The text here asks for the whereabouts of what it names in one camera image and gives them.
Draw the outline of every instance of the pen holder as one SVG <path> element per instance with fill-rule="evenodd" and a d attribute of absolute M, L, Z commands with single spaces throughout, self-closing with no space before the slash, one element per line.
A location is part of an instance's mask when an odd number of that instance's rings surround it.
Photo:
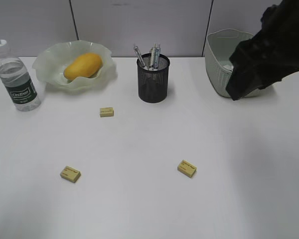
<path fill-rule="evenodd" d="M 144 54 L 142 57 L 145 64 L 149 66 L 150 53 Z M 159 55 L 157 71 L 144 69 L 140 61 L 137 60 L 139 97 L 141 100 L 148 103 L 158 103 L 166 98 L 169 65 L 170 61 L 164 55 Z"/>

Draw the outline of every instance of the yellow eraser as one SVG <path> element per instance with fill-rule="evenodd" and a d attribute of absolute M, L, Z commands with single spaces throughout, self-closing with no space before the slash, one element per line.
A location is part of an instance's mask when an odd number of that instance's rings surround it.
<path fill-rule="evenodd" d="M 182 172 L 183 174 L 191 178 L 196 172 L 197 168 L 194 165 L 191 165 L 190 163 L 183 160 L 181 161 L 177 169 L 179 172 Z"/>
<path fill-rule="evenodd" d="M 69 180 L 72 183 L 75 183 L 81 176 L 81 172 L 74 168 L 70 168 L 69 166 L 66 166 L 60 175 L 62 178 Z"/>
<path fill-rule="evenodd" d="M 110 117 L 114 116 L 114 109 L 110 108 L 100 108 L 100 117 Z"/>

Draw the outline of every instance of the mango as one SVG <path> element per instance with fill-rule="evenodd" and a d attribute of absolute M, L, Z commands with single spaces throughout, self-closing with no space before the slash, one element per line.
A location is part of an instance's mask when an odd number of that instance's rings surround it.
<path fill-rule="evenodd" d="M 77 57 L 71 65 L 64 70 L 64 77 L 73 81 L 79 76 L 86 78 L 94 75 L 102 67 L 102 58 L 95 53 L 85 53 Z"/>

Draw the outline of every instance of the basket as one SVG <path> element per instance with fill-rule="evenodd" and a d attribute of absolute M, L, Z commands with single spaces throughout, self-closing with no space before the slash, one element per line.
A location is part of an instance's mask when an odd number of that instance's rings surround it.
<path fill-rule="evenodd" d="M 224 66 L 232 66 L 229 57 L 234 53 L 241 41 L 252 38 L 253 35 L 234 29 L 225 29 L 207 36 L 205 50 L 206 71 L 215 91 L 224 97 L 230 97 L 226 86 L 232 74 L 230 69 Z M 246 97 L 259 95 L 260 90 L 254 90 Z"/>

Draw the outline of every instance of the water bottle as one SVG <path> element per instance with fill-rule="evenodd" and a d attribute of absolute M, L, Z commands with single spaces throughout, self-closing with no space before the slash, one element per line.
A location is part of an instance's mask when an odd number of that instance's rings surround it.
<path fill-rule="evenodd" d="M 30 111 L 41 104 L 24 63 L 10 54 L 6 40 L 0 40 L 0 78 L 19 111 Z"/>

